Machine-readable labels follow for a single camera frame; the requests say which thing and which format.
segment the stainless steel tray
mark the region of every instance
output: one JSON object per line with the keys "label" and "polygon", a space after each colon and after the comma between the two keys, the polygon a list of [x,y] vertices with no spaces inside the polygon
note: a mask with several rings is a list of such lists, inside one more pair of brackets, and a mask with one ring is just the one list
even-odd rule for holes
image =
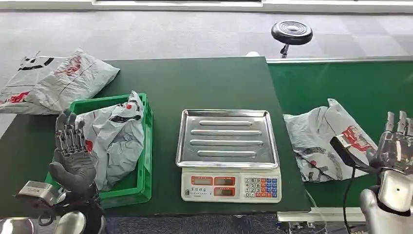
{"label": "stainless steel tray", "polygon": [[278,167],[270,114],[255,110],[184,110],[176,165],[256,169]]}

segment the package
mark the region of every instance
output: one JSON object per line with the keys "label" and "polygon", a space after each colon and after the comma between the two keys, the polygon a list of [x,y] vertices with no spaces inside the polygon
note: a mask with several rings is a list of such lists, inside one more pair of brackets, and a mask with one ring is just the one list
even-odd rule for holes
{"label": "package", "polygon": [[35,85],[53,72],[65,60],[48,56],[24,58],[16,74],[0,92],[0,113],[5,114],[58,114],[44,106],[27,102],[24,99]]}
{"label": "package", "polygon": [[[349,179],[352,168],[346,166],[330,145],[334,136],[344,134],[352,143],[349,151],[368,164],[368,148],[377,150],[376,144],[363,131],[340,103],[328,99],[329,107],[319,107],[308,113],[284,115],[296,161],[303,181],[324,182]],[[356,177],[366,173],[356,170]]]}
{"label": "package", "polygon": [[69,58],[25,58],[0,92],[0,113],[59,114],[75,100],[92,98],[118,72],[80,49]]}
{"label": "package", "polygon": [[25,100],[62,112],[73,101],[95,96],[118,72],[118,68],[77,49],[57,69],[40,80]]}
{"label": "package", "polygon": [[94,159],[98,190],[109,191],[135,169],[144,147],[143,108],[132,91],[128,102],[77,116],[76,124],[85,121],[83,133]]}

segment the scale keypad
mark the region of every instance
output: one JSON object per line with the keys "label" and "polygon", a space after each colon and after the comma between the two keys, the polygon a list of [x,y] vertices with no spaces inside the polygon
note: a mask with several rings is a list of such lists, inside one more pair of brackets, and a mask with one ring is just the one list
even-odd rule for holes
{"label": "scale keypad", "polygon": [[277,198],[278,197],[278,179],[277,178],[257,178],[246,177],[244,178],[246,198],[250,197],[265,197],[265,198]]}

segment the black stool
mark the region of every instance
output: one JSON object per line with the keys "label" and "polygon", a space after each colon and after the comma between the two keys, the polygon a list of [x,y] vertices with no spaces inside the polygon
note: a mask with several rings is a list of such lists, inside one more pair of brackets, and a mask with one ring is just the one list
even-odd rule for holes
{"label": "black stool", "polygon": [[290,45],[304,45],[311,41],[313,38],[313,30],[306,24],[285,20],[274,24],[271,28],[272,37],[284,43],[284,47],[281,49],[281,58],[287,57],[288,47]]}

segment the robot finger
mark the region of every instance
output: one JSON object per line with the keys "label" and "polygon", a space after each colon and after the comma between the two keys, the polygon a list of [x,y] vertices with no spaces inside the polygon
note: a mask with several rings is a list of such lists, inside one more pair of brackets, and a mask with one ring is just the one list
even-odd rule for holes
{"label": "robot finger", "polygon": [[69,118],[70,113],[71,113],[71,111],[70,111],[69,109],[65,109],[65,110],[63,111],[63,114],[66,116],[66,118]]}
{"label": "robot finger", "polygon": [[393,131],[393,125],[394,125],[394,113],[393,112],[387,112],[387,121],[386,125],[384,127],[385,132],[392,132]]}
{"label": "robot finger", "polygon": [[399,122],[397,123],[397,132],[404,134],[405,133],[405,128],[406,128],[406,118],[407,114],[404,111],[400,111],[399,114]]}
{"label": "robot finger", "polygon": [[76,120],[76,114],[75,113],[70,113],[68,117],[68,125],[75,125],[75,120]]}
{"label": "robot finger", "polygon": [[83,127],[85,126],[85,121],[80,121],[79,124],[77,125],[77,134],[79,137],[79,149],[80,151],[85,151],[86,150],[86,139],[83,134]]}
{"label": "robot finger", "polygon": [[76,120],[76,114],[75,113],[70,113],[67,109],[65,110],[65,114],[69,114],[69,117],[67,118],[67,144],[69,147],[69,152],[74,153],[76,151],[76,146],[78,145],[77,137],[76,137],[76,128],[75,128],[75,120]]}
{"label": "robot finger", "polygon": [[413,137],[413,119],[411,118],[407,118],[406,135],[408,137]]}
{"label": "robot finger", "polygon": [[56,119],[56,128],[55,128],[55,131],[56,131],[56,132],[58,132],[58,131],[64,131],[64,130],[65,130],[64,125],[66,124],[66,121],[67,121],[66,115],[65,115],[64,113],[60,114],[60,115],[57,117],[57,119]]}
{"label": "robot finger", "polygon": [[63,151],[68,148],[65,122],[66,115],[62,113],[57,117],[55,126],[55,145],[58,150]]}

